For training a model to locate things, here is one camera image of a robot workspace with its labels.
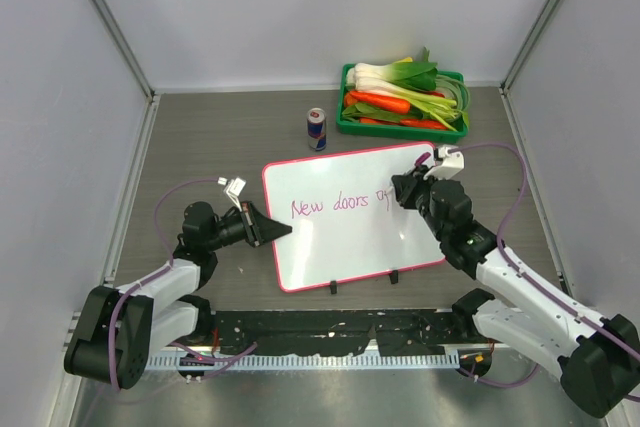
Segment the purple capped marker pen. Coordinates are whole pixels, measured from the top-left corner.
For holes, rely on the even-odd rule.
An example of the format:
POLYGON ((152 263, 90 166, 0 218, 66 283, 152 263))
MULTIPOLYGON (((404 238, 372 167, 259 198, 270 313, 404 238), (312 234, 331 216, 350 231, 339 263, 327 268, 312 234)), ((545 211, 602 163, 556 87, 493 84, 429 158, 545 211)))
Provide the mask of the purple capped marker pen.
POLYGON ((415 167, 420 167, 422 166, 429 158, 431 157, 431 153, 430 152, 425 152, 423 154, 421 154, 414 162, 414 166, 415 167))

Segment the pink framed whiteboard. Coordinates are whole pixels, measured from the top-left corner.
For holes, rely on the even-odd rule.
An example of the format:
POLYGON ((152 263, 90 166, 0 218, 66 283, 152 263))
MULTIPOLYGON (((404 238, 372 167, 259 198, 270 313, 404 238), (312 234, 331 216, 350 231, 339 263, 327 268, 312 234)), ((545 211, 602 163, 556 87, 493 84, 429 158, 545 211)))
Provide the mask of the pink framed whiteboard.
POLYGON ((280 288, 298 292, 443 262, 424 220, 398 205, 392 176, 434 146, 414 142, 267 165, 268 215, 291 226, 273 244, 280 288))

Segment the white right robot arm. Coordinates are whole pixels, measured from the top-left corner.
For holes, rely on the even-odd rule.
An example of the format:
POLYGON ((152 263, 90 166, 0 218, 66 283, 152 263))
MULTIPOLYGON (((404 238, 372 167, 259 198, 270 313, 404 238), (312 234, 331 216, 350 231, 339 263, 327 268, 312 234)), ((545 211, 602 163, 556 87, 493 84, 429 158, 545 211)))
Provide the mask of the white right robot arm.
POLYGON ((391 178, 400 207, 416 211, 454 268, 481 283, 459 299, 451 327, 465 342, 504 343, 544 368, 582 411, 605 417, 639 386, 639 334, 556 288, 479 223, 461 183, 421 166, 391 178))

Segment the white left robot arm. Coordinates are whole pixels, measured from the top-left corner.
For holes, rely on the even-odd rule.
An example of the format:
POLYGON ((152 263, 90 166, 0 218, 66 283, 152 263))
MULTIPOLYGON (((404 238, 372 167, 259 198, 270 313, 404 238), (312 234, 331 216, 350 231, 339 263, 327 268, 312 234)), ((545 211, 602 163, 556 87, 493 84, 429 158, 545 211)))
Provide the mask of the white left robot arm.
POLYGON ((89 292, 64 356, 65 372, 130 389, 157 351, 182 338, 205 344, 213 315, 209 301, 195 293, 213 276, 217 251, 239 242, 270 244, 292 230, 250 201, 222 216, 206 202, 190 204, 176 248, 162 267, 121 287, 89 292))

